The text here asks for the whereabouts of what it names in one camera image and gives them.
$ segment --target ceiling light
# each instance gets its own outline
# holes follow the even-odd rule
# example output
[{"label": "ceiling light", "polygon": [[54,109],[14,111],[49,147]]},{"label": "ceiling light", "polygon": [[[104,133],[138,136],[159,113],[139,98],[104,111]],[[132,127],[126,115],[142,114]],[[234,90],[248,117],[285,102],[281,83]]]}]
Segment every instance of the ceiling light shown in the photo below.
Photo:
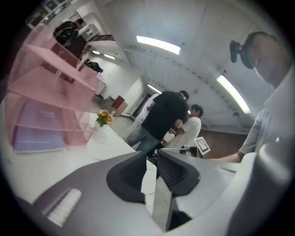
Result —
[{"label": "ceiling light", "polygon": [[230,95],[236,100],[236,102],[239,104],[241,109],[245,114],[249,114],[250,109],[247,106],[246,102],[242,98],[242,96],[239,94],[239,92],[235,89],[234,86],[223,76],[219,76],[217,78],[217,81],[230,93]]},{"label": "ceiling light", "polygon": [[160,90],[157,90],[156,88],[154,88],[152,85],[148,84],[147,85],[149,88],[151,88],[152,90],[156,91],[158,94],[161,94],[162,92]]},{"label": "ceiling light", "polygon": [[111,55],[108,55],[108,54],[104,54],[104,56],[105,56],[105,57],[108,57],[108,58],[111,58],[111,59],[114,59],[114,60],[116,59],[115,57],[113,57],[113,56],[111,56]]},{"label": "ceiling light", "polygon": [[140,43],[145,43],[145,44],[148,44],[148,45],[159,47],[159,48],[165,49],[165,50],[167,50],[169,52],[172,52],[172,53],[175,53],[175,54],[179,55],[180,47],[176,46],[176,45],[173,45],[171,43],[164,42],[164,41],[157,40],[157,39],[142,37],[142,36],[136,36],[136,39]]}]

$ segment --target white desk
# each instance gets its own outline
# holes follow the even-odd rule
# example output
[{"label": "white desk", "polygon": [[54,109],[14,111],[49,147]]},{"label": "white desk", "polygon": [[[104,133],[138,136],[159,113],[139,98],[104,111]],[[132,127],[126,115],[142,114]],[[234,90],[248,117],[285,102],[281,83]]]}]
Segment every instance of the white desk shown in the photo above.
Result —
[{"label": "white desk", "polygon": [[[87,145],[70,147],[63,151],[17,154],[13,152],[7,139],[4,112],[2,102],[0,150],[4,173],[14,193],[29,203],[33,203],[46,189],[84,165],[134,152],[108,125],[100,128],[95,121],[97,115],[92,113],[90,125],[95,125],[98,131],[92,135]],[[142,192],[147,195],[147,208],[151,211],[156,167],[147,162],[147,169]]]}]

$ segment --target flower bouquet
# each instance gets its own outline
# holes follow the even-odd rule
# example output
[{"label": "flower bouquet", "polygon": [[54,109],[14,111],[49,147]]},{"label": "flower bouquet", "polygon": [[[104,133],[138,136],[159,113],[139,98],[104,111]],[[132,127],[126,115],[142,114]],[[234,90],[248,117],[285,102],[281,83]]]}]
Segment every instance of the flower bouquet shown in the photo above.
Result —
[{"label": "flower bouquet", "polygon": [[98,118],[96,121],[100,124],[100,126],[104,126],[105,124],[110,124],[114,120],[114,117],[109,114],[107,110],[101,110],[98,114]]}]

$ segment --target gray sleeve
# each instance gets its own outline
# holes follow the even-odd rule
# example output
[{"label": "gray sleeve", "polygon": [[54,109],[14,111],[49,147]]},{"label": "gray sleeve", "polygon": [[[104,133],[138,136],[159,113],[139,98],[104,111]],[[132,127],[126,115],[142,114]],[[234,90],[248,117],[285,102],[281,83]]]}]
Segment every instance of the gray sleeve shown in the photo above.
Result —
[{"label": "gray sleeve", "polygon": [[243,143],[242,147],[240,148],[240,152],[243,154],[248,154],[251,152],[254,152],[256,143],[258,140],[258,134],[261,128],[261,122],[263,118],[263,110],[258,114],[256,117],[253,126],[251,127],[251,130]]}]

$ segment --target white countertop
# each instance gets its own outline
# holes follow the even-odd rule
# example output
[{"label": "white countertop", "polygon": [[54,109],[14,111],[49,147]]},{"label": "white countertop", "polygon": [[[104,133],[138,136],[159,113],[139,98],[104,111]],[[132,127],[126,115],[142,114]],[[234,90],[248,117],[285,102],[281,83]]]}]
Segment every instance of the white countertop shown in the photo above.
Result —
[{"label": "white countertop", "polygon": [[[126,144],[108,125],[100,128],[97,115],[90,114],[90,125],[98,129],[86,145],[71,146],[62,151],[40,153],[14,153],[10,146],[4,115],[4,102],[0,105],[0,150],[4,173],[14,193],[33,203],[35,199],[53,184],[76,169],[97,161],[106,160],[134,149]],[[149,211],[152,210],[156,167],[147,162],[147,173],[142,183],[142,192],[147,195]]]}]

